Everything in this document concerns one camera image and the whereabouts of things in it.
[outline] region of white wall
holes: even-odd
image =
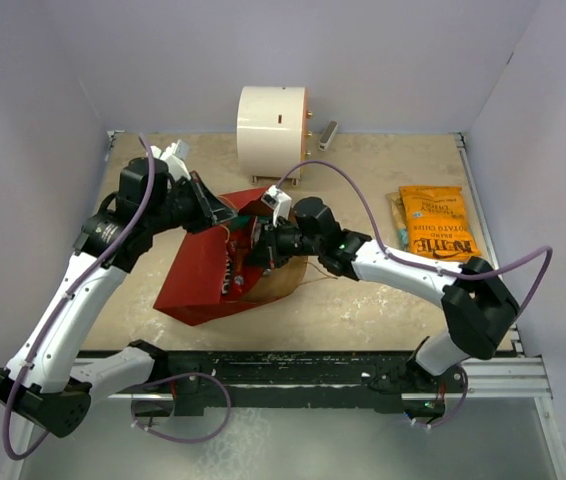
[[[538,0],[45,0],[111,129],[234,131],[244,85],[305,85],[323,128],[456,132]]]
[[[42,12],[0,2],[0,366],[58,286],[107,145]]]
[[[469,158],[501,262],[555,247],[519,325],[526,352],[543,354],[566,442],[566,2],[542,2],[472,126]],[[522,295],[537,267],[508,284]]]

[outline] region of gray floor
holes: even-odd
[[[158,428],[196,436],[222,417],[212,409]],[[457,418],[430,432],[403,416],[365,410],[237,410],[219,437],[200,445],[166,442],[130,424],[129,401],[103,402],[74,435],[48,439],[21,478],[555,478],[530,399],[469,400]]]

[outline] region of floor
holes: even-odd
[[[188,142],[188,166],[198,171],[214,192],[253,187],[239,172],[233,134],[157,134],[149,138],[161,148],[178,138]],[[328,152],[319,152],[315,145],[312,150],[312,158],[339,165],[359,184],[385,242],[391,246],[398,246],[398,242],[387,193],[401,185],[462,186],[470,225],[479,248],[487,255],[452,135],[340,134]],[[136,135],[117,138],[100,198],[117,189],[120,169],[143,154]],[[270,183],[261,181],[263,186]],[[331,170],[308,166],[300,185],[288,184],[286,191],[293,200],[320,196],[342,227],[371,232],[355,193]],[[424,300],[345,278],[307,283],[272,304],[197,327],[187,326],[152,308],[183,236],[183,231],[174,230],[155,238],[153,249],[139,260],[101,312],[84,349],[118,350],[131,340],[145,339],[168,350],[412,350],[425,336],[445,328],[441,310]],[[320,277],[314,268],[307,269],[306,279]],[[501,348],[511,349],[507,338]]]

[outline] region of wooden board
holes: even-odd
[[[252,187],[239,172],[233,134],[157,134],[149,138],[161,148],[178,138],[188,142],[189,168],[198,171],[214,192]],[[315,147],[315,142],[308,144]],[[118,137],[100,198],[116,190],[121,168],[141,155],[144,151],[136,135]],[[395,247],[398,241],[385,197],[388,192],[401,185],[462,186],[470,225],[479,248],[486,252],[452,135],[340,134],[328,152],[313,148],[312,158],[329,160],[352,176],[366,195],[385,242]],[[319,196],[342,227],[371,233],[354,191],[325,167],[308,165],[300,186],[287,185],[286,191],[294,201]],[[425,336],[445,328],[443,314],[435,306],[386,286],[345,278],[310,282],[270,305],[189,327],[152,308],[183,236],[183,231],[174,230],[155,238],[153,249],[141,257],[101,312],[84,349],[118,350],[141,338],[172,350],[412,350]],[[320,277],[314,268],[307,269],[306,280]],[[509,339],[501,348],[511,349]]]

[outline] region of wooden table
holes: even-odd
[[[188,166],[214,192],[253,187],[239,172],[234,134],[157,134],[149,138],[160,148],[178,138],[188,142]],[[142,155],[136,135],[118,136],[99,200],[117,189],[121,168]],[[352,176],[366,195],[385,242],[395,247],[398,241],[387,193],[401,185],[462,186],[472,231],[487,255],[452,135],[341,134],[328,152],[314,149],[312,158],[329,160]],[[286,191],[293,201],[320,196],[343,228],[371,233],[354,191],[327,168],[306,167],[299,187],[287,185]],[[119,350],[131,340],[145,339],[166,350],[412,350],[425,336],[445,328],[442,311],[426,301],[346,278],[308,283],[272,304],[190,327],[152,308],[183,236],[182,230],[174,230],[154,239],[154,247],[141,257],[101,312],[84,349]],[[315,269],[307,269],[306,279],[320,277]],[[501,348],[511,349],[508,339]]]

